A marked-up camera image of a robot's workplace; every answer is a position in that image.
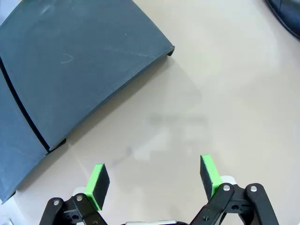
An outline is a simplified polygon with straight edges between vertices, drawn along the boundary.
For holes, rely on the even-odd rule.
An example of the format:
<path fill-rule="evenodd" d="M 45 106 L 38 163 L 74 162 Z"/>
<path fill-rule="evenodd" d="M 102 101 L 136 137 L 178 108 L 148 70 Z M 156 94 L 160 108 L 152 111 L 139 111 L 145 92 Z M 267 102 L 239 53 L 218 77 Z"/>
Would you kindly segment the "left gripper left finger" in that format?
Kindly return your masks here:
<path fill-rule="evenodd" d="M 100 215 L 110 179 L 105 164 L 96 164 L 82 193 L 62 198 L 51 198 L 40 220 L 41 225 L 106 225 Z"/>

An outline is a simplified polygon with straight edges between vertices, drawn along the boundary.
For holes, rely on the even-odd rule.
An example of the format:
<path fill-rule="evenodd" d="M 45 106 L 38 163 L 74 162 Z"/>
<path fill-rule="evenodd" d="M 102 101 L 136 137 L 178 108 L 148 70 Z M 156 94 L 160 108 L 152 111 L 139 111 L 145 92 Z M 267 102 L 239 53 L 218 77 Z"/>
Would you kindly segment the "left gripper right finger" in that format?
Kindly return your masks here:
<path fill-rule="evenodd" d="M 237 214 L 245 225 L 279 224 L 261 184 L 241 188 L 233 177 L 220 176 L 211 155 L 200 156 L 200 176 L 208 202 L 191 225 L 220 225 L 228 214 Z"/>

